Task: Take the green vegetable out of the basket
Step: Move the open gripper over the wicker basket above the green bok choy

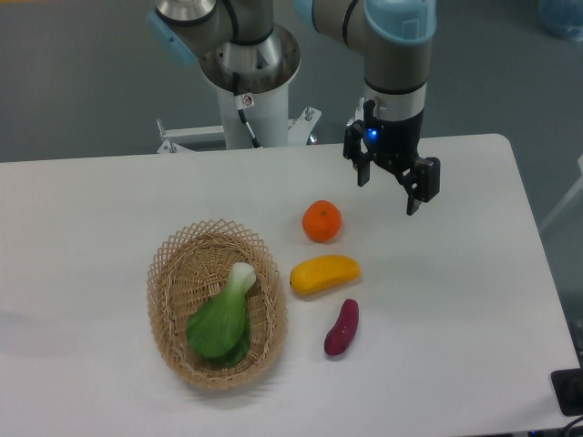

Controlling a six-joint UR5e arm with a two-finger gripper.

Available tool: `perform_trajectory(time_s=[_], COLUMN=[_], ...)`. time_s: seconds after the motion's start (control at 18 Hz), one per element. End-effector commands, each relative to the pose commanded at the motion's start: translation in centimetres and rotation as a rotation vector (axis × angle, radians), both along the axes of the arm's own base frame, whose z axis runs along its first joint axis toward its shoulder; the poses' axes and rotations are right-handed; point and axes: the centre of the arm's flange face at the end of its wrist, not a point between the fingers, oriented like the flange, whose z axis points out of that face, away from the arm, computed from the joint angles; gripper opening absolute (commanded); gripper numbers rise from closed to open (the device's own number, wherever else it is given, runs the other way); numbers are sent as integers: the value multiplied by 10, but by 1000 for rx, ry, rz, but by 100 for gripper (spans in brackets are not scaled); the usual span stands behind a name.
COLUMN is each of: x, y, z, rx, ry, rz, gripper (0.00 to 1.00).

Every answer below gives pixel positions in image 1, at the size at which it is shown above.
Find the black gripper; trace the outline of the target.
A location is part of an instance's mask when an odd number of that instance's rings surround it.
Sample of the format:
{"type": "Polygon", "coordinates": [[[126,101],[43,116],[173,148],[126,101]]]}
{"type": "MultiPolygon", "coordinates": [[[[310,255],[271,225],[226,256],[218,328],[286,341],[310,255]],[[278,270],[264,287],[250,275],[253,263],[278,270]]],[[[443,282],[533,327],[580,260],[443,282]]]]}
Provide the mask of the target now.
{"type": "Polygon", "coordinates": [[[343,157],[352,162],[359,188],[370,180],[371,162],[395,175],[407,193],[406,214],[413,216],[441,187],[441,161],[421,158],[417,150],[424,111],[397,121],[384,120],[376,114],[381,115],[380,104],[366,100],[363,119],[345,129],[343,157]]]}

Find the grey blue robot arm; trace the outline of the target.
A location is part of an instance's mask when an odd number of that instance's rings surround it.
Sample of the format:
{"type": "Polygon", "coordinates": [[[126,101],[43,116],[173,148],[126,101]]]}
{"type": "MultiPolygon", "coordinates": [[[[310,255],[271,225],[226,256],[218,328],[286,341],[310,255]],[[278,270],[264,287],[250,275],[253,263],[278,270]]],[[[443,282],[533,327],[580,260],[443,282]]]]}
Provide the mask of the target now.
{"type": "MultiPolygon", "coordinates": [[[[298,1],[297,16],[360,54],[363,96],[345,129],[343,155],[357,182],[371,166],[393,174],[414,213],[440,189],[440,162],[418,152],[436,30],[433,1],[298,1]]],[[[157,1],[152,34],[183,65],[196,63],[215,87],[228,148],[290,143],[288,85],[301,61],[295,37],[271,1],[157,1]]]]}

